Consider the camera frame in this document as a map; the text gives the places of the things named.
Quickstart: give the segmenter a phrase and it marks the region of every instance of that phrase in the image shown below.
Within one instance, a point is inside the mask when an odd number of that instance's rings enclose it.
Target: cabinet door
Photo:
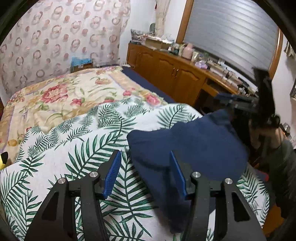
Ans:
[[[194,106],[201,87],[205,81],[205,76],[192,70],[193,67],[181,65],[176,70],[176,83],[172,98],[179,103]]]
[[[160,56],[157,58],[155,66],[155,77],[151,83],[171,96],[175,81],[175,62],[166,56]]]
[[[126,57],[126,62],[134,69],[136,66],[136,60],[138,56],[139,49],[135,44],[128,45],[128,54]]]
[[[153,50],[142,49],[139,57],[136,61],[135,71],[138,72],[142,77],[144,77],[149,82],[153,79],[155,59],[153,56]]]

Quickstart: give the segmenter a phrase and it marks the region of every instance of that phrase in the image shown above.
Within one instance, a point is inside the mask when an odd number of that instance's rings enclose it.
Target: pink container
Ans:
[[[182,57],[191,60],[193,54],[193,44],[188,44],[183,50]]]

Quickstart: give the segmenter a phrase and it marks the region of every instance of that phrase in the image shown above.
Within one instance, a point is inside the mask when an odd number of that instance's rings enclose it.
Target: yellow plush toy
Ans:
[[[0,155],[0,170],[5,168],[7,160],[8,160],[8,152],[6,151]]]

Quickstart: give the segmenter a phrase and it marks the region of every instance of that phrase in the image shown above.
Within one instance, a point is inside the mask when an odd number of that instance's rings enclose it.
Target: blue gripper pad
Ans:
[[[186,200],[188,196],[186,191],[186,181],[173,151],[170,152],[170,168],[175,178],[176,188],[181,197]]]
[[[119,172],[120,165],[121,165],[121,152],[118,151],[114,156],[113,163],[108,171],[108,174],[104,182],[103,196],[105,199],[112,193],[112,190]]]

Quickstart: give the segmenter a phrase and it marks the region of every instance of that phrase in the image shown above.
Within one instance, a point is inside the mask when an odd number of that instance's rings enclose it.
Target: bed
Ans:
[[[38,207],[60,177],[81,178],[122,151],[112,195],[101,201],[111,240],[181,240],[171,234],[128,156],[126,135],[133,129],[169,128],[160,116],[181,112],[178,121],[202,117],[191,106],[174,103],[129,68],[87,69],[18,91],[1,120],[1,149],[12,165],[0,172],[1,203],[13,233],[23,240]],[[238,188],[263,226],[269,195],[255,170],[247,166]],[[76,199],[78,240],[84,240],[80,200]],[[215,211],[207,240],[213,240]]]

